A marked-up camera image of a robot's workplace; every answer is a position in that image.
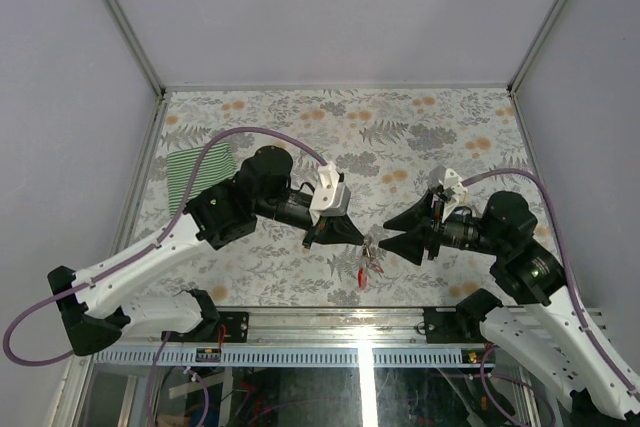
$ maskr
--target folded cloth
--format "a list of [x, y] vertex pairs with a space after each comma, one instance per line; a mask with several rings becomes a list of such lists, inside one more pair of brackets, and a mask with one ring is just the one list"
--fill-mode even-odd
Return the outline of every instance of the folded cloth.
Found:
[[[201, 148], [172, 152], [167, 156], [167, 184], [169, 187], [169, 213], [174, 215], [178, 204], [187, 188], [187, 182], [196, 163]], [[238, 170], [231, 145], [227, 142], [214, 145], [198, 169], [196, 181], [193, 184], [189, 199], [194, 198], [203, 190], [233, 177]]]

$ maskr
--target floral tablecloth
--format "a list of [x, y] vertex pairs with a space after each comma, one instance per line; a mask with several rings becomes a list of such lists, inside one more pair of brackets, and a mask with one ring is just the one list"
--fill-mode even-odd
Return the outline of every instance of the floral tablecloth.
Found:
[[[166, 158], [202, 146], [216, 133], [261, 126], [296, 137], [333, 160], [345, 173], [349, 215], [364, 234], [380, 240], [385, 220], [415, 203], [439, 164], [463, 177], [498, 167], [528, 169], [523, 139], [504, 89], [344, 89], [174, 92], [151, 166], [135, 228], [142, 238], [169, 220]], [[297, 148], [254, 134], [232, 137], [238, 164], [263, 145], [286, 148], [294, 158], [294, 186], [315, 183], [316, 165]], [[553, 248], [535, 186], [508, 176], [476, 184], [469, 205], [479, 214], [491, 193], [521, 192], [540, 219], [538, 240]], [[384, 273], [358, 287], [360, 248], [313, 245], [303, 233], [260, 219], [251, 236], [185, 263], [150, 285], [145, 295], [208, 290], [227, 306], [454, 305], [478, 287], [512, 303], [489, 275], [490, 257], [443, 248], [433, 262], [415, 266], [380, 252]]]

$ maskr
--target white wall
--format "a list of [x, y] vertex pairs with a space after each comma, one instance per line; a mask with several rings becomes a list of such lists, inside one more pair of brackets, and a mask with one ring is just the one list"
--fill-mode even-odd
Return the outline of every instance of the white wall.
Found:
[[571, 0], [521, 91], [582, 292], [640, 369], [639, 0]]
[[506, 83], [553, 0], [120, 0], [167, 85]]
[[[0, 329], [49, 295], [46, 274], [108, 254], [153, 95], [101, 0], [0, 0]], [[69, 350], [54, 307], [13, 342]], [[0, 424], [42, 425], [62, 365], [0, 354]]]

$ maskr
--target white light strip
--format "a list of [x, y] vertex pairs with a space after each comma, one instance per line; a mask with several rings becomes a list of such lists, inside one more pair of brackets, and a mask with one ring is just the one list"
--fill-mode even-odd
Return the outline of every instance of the white light strip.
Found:
[[363, 427], [378, 427], [376, 379], [373, 373], [373, 348], [369, 343], [358, 346], [358, 369], [360, 371], [362, 425]]

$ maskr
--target keychain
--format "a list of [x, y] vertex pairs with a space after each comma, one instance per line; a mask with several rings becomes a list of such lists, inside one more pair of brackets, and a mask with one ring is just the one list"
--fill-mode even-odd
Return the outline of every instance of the keychain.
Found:
[[372, 244], [373, 238], [370, 235], [365, 235], [364, 244], [362, 246], [362, 256], [360, 258], [360, 268], [358, 269], [358, 286], [360, 287], [360, 290], [365, 290], [367, 288], [367, 276], [369, 275], [369, 269], [379, 274], [384, 274], [384, 270], [382, 270], [382, 267], [380, 266], [375, 248]]

